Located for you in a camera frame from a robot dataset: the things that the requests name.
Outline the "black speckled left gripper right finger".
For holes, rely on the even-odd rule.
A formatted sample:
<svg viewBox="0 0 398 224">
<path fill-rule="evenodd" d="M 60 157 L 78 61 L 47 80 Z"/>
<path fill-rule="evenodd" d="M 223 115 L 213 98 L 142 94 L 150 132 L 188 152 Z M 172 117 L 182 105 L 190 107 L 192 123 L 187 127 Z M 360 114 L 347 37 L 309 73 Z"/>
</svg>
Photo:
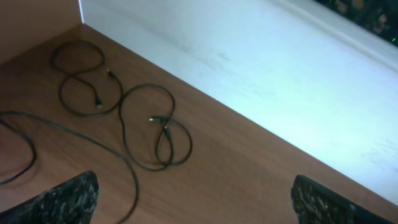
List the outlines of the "black speckled left gripper right finger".
<svg viewBox="0 0 398 224">
<path fill-rule="evenodd" d="M 304 175 L 296 176 L 291 201 L 300 224 L 391 224 Z"/>
</svg>

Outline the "black speckled left gripper left finger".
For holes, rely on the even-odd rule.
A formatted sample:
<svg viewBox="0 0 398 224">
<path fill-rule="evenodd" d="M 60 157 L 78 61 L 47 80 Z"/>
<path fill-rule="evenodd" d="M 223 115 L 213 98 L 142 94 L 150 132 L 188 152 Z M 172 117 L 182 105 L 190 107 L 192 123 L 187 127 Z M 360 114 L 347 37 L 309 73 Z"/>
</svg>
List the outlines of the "black speckled left gripper left finger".
<svg viewBox="0 0 398 224">
<path fill-rule="evenodd" d="M 98 179 L 88 170 L 1 212 L 1 223 L 87 224 L 95 212 L 98 195 Z"/>
</svg>

